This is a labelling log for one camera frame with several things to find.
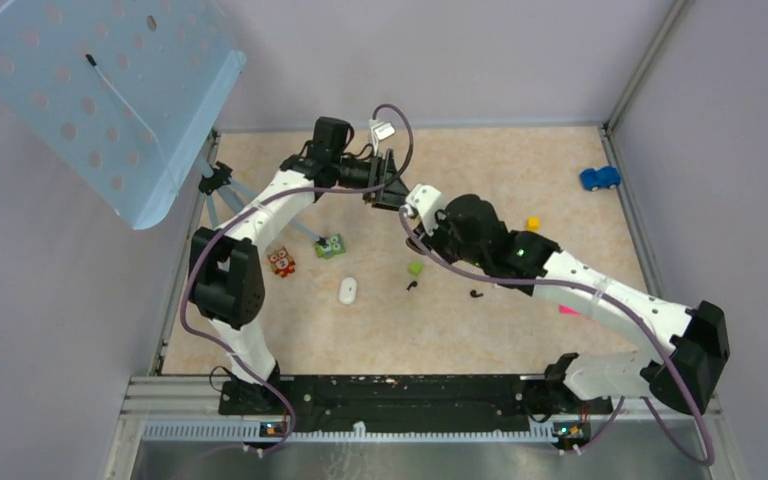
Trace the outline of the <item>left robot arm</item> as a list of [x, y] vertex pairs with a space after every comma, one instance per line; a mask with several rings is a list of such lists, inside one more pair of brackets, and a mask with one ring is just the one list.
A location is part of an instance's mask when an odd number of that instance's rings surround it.
[[231, 358], [232, 375], [245, 382], [243, 401], [257, 413], [279, 404], [279, 367], [258, 316], [265, 301], [261, 258], [295, 217], [325, 194], [359, 194], [378, 208], [395, 209], [408, 194], [402, 179], [413, 154], [397, 165], [392, 151], [348, 152], [352, 126], [321, 117], [301, 151], [285, 159], [248, 206], [215, 229], [192, 238], [187, 300], [214, 328], [207, 340]]

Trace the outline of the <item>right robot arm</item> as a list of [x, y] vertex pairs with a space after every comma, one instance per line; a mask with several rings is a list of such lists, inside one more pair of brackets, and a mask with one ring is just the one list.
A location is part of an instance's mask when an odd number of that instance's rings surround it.
[[598, 397], [650, 397], [683, 414], [703, 414], [730, 357], [725, 313], [639, 291], [578, 260], [532, 231], [510, 230], [475, 194], [451, 201], [418, 184], [400, 208], [414, 249], [450, 271], [569, 307], [634, 344], [632, 352], [563, 355], [546, 375], [549, 404], [572, 412]]

